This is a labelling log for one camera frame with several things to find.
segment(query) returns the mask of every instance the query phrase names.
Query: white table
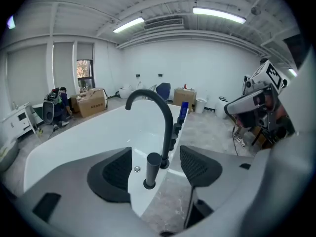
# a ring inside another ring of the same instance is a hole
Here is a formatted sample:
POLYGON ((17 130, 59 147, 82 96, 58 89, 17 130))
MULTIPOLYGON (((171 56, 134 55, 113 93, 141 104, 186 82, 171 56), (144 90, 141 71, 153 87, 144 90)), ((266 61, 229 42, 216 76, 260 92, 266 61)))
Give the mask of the white table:
POLYGON ((1 123, 8 140, 18 138, 30 130, 38 137, 36 133, 37 125, 32 115, 30 103, 26 103, 10 112, 1 120, 1 123))

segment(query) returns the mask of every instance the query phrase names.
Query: chair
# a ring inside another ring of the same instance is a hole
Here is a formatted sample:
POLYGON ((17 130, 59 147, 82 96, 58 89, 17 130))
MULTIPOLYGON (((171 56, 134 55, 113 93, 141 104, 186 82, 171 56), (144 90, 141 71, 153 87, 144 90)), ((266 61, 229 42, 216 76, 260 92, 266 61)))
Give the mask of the chair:
POLYGON ((156 87, 157 94, 167 101, 170 95, 171 85, 169 83, 163 82, 156 87))

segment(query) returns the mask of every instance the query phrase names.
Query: black faucet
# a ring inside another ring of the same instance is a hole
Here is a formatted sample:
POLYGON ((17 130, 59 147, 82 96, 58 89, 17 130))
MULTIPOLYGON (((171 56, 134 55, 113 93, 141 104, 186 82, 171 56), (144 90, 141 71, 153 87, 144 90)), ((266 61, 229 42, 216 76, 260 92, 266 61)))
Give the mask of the black faucet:
POLYGON ((162 154, 161 154, 161 165, 160 168, 168 168, 169 166, 169 146, 171 141, 171 135, 172 135, 172 128, 173 128, 173 117, 171 110, 169 106, 166 104, 166 102, 160 97, 157 93, 148 90, 148 89, 138 89, 135 90, 130 96, 128 97, 125 105, 125 109, 130 110, 132 107, 132 103, 136 97, 139 96, 146 96, 151 98, 161 109, 163 116, 164 116, 164 122, 165 122, 165 128, 164 128, 164 139, 163 139, 163 148, 162 148, 162 154))

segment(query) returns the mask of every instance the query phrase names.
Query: trash can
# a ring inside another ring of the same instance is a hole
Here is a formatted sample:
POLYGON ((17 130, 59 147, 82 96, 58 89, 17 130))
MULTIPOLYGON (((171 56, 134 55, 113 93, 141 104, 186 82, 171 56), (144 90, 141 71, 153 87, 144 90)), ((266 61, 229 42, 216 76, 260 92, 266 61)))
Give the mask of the trash can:
POLYGON ((219 99, 215 105, 215 114, 221 119, 225 119, 227 114, 225 113, 224 106, 227 105, 227 100, 219 99))
POLYGON ((196 103, 196 109, 195 112, 196 113, 203 113, 204 111, 204 107, 206 105, 207 101, 203 98, 197 98, 197 103, 196 103))

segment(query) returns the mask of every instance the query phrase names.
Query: faucet handle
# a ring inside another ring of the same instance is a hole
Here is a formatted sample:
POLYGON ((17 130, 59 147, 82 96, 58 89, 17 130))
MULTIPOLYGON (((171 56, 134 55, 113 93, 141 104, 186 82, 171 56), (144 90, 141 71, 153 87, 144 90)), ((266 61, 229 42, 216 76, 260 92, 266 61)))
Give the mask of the faucet handle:
POLYGON ((155 179, 157 177, 159 168, 161 164, 161 156, 158 153, 150 153, 147 156, 147 169, 146 169, 146 179, 144 180, 144 187, 147 190, 151 190, 155 187, 155 179))
POLYGON ((171 142, 170 142, 169 151, 174 150, 174 145, 176 144, 177 138, 178 138, 178 135, 173 133, 172 136, 171 136, 171 142))
POLYGON ((173 124, 173 133, 179 135, 179 131, 181 130, 181 125, 179 123, 173 124))
POLYGON ((180 117, 178 117, 178 119, 177 119, 177 123, 178 123, 178 124, 180 124, 180 125, 182 126, 183 122, 184 122, 184 118, 180 118, 180 117))

